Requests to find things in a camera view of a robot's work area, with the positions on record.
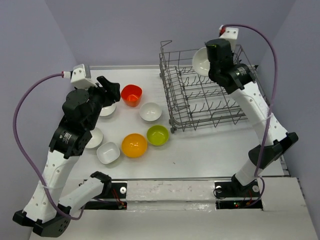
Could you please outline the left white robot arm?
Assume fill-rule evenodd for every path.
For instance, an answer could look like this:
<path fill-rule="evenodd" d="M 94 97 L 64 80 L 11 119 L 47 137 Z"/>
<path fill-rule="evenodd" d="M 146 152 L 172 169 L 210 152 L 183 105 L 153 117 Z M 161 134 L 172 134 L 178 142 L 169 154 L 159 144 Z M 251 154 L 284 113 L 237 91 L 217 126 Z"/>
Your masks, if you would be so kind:
<path fill-rule="evenodd" d="M 26 153 L 17 131 L 17 117 L 22 103 L 19 102 L 13 116 L 13 134 L 16 143 L 36 172 L 39 181 L 30 201 L 24 209 L 16 211 L 13 221 L 31 227 L 40 237 L 60 237 L 72 220 L 81 217 L 73 214 L 84 211 L 92 199 L 104 198 L 112 190 L 110 176 L 96 171 L 70 194 L 62 197 L 68 177 L 92 138 L 102 108 L 121 99 L 120 84 L 97 77 L 97 83 L 77 86 L 69 92 L 62 105 L 63 117 L 49 143 L 47 160 L 40 172 Z"/>

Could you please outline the white bowl under arm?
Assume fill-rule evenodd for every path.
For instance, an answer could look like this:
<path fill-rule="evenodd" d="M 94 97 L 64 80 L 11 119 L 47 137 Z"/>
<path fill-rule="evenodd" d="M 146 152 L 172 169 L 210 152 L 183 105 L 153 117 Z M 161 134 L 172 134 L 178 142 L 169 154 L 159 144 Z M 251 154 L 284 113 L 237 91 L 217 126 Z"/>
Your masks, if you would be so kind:
<path fill-rule="evenodd" d="M 102 143 L 104 135 L 98 127 L 95 127 L 93 130 L 90 131 L 90 133 L 91 133 L 91 139 L 86 144 L 85 148 L 86 149 L 97 148 Z"/>

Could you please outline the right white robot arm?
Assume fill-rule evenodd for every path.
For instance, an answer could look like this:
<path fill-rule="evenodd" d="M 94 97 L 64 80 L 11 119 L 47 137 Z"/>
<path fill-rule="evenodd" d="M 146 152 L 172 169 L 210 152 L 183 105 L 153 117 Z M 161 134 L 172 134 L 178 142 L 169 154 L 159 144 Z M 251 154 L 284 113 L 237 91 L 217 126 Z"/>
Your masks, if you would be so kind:
<path fill-rule="evenodd" d="M 250 184 L 272 162 L 278 160 L 297 141 L 295 132 L 288 132 L 270 112 L 250 68 L 235 64 L 229 41 L 218 38 L 205 44 L 209 61 L 208 77 L 240 106 L 258 139 L 259 145 L 248 152 L 248 160 L 222 189 L 242 196 Z"/>

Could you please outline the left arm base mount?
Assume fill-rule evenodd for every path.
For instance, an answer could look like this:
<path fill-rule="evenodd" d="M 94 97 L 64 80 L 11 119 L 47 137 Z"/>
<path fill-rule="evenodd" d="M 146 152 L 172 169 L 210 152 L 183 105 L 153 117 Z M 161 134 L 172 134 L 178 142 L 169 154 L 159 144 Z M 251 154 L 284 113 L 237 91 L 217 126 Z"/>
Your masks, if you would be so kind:
<path fill-rule="evenodd" d="M 85 210 L 127 210 L 127 185 L 126 181 L 113 181 L 109 192 L 91 199 L 86 205 Z"/>

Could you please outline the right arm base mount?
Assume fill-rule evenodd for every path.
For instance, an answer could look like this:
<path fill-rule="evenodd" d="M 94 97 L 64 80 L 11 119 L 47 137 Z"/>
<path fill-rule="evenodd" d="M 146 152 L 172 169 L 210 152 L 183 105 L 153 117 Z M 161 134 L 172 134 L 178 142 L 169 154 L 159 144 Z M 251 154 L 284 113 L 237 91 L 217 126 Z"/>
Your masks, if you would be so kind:
<path fill-rule="evenodd" d="M 213 195 L 217 210 L 263 209 L 257 180 L 243 186 L 234 175 L 230 180 L 215 182 Z"/>

